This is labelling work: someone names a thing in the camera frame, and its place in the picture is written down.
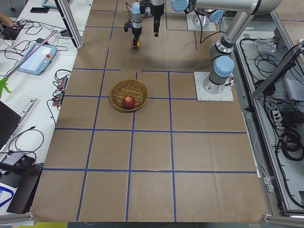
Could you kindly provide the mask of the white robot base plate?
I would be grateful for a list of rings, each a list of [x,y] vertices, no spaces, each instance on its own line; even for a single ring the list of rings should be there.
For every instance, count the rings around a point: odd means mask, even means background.
[[[229,78],[219,86],[209,81],[209,72],[194,72],[194,81],[198,101],[234,101]]]

